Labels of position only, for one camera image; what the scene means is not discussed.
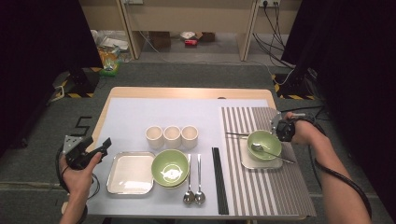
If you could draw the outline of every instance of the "spoon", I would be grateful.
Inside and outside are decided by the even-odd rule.
[[[198,204],[205,202],[205,195],[201,191],[201,154],[198,154],[198,191],[195,193],[195,202]]]
[[[192,202],[194,202],[195,200],[195,195],[194,193],[191,191],[191,154],[189,154],[189,166],[190,166],[190,173],[189,173],[189,190],[187,190],[187,192],[184,194],[183,197],[183,202],[186,204],[190,204]]]
[[[253,149],[253,150],[255,150],[255,151],[262,151],[262,152],[265,152],[265,153],[267,153],[267,154],[270,154],[271,156],[280,158],[282,161],[286,161],[286,162],[289,162],[289,163],[295,163],[295,161],[286,160],[286,159],[283,159],[283,158],[281,158],[281,157],[279,157],[279,156],[277,156],[277,155],[275,155],[275,154],[273,154],[273,153],[271,153],[271,152],[265,151],[264,148],[262,147],[262,145],[261,145],[261,144],[258,144],[258,143],[253,143],[253,144],[251,144],[251,149]]]

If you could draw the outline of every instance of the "white tabletop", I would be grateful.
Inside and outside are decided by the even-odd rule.
[[[96,147],[108,137],[112,146],[108,155],[96,166],[101,188],[97,195],[88,200],[89,214],[107,217],[221,217],[215,184],[212,147],[225,148],[220,109],[222,106],[268,106],[265,100],[207,100],[207,99],[139,99],[113,98],[107,110],[103,128],[99,134]],[[118,195],[107,192],[106,182],[113,158],[123,151],[150,151],[158,154],[159,150],[149,148],[145,130],[148,126],[159,125],[163,128],[176,125],[180,128],[194,125],[199,130],[198,146],[191,150],[180,150],[192,155],[191,187],[197,188],[197,154],[202,154],[202,190],[206,202],[202,205],[186,205],[182,202],[187,190],[187,183],[176,189],[165,189],[154,183],[152,190],[142,195]],[[234,217],[231,182],[228,175],[227,160],[221,160],[230,215]]]

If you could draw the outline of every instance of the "small white cup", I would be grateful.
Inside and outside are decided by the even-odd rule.
[[[163,146],[163,129],[159,126],[151,126],[146,129],[146,139],[149,147],[159,149]]]
[[[165,145],[169,149],[178,149],[181,146],[180,129],[177,126],[169,126],[163,131]]]
[[[198,145],[198,129],[194,126],[186,126],[181,130],[181,144],[186,149],[192,149]]]

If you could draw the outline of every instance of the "yellow black tape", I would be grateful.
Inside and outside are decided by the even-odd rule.
[[[286,90],[286,87],[279,85],[275,80],[276,75],[272,75],[272,80],[275,87],[275,92],[277,97],[282,99],[292,99],[292,100],[315,100],[315,97],[309,92],[290,92]]]
[[[69,76],[67,76],[66,79],[64,80],[64,82],[61,84],[61,86],[64,87],[64,89],[65,89],[65,86],[68,84]],[[61,93],[58,92],[56,94],[56,97],[59,97],[60,95],[61,95]],[[86,97],[92,98],[93,97],[93,92],[88,92],[88,93],[87,92],[84,92],[84,93],[81,93],[81,92],[65,92],[64,96],[69,97],[69,98],[86,98]]]

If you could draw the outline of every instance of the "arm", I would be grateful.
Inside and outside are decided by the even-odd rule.
[[[90,164],[84,170],[72,170],[67,164],[65,157],[61,158],[61,170],[64,169],[64,182],[70,191],[69,202],[64,215],[60,221],[61,224],[76,224],[82,217],[85,204],[90,194],[90,187],[92,184],[92,171],[95,165],[102,157],[102,153],[96,153],[91,159]]]
[[[296,134],[292,142],[310,145],[315,150],[317,161],[323,166],[351,179],[339,160],[332,143],[312,124],[299,120],[295,123]],[[371,223],[361,196],[349,185],[332,175],[321,173],[323,202],[329,223]]]

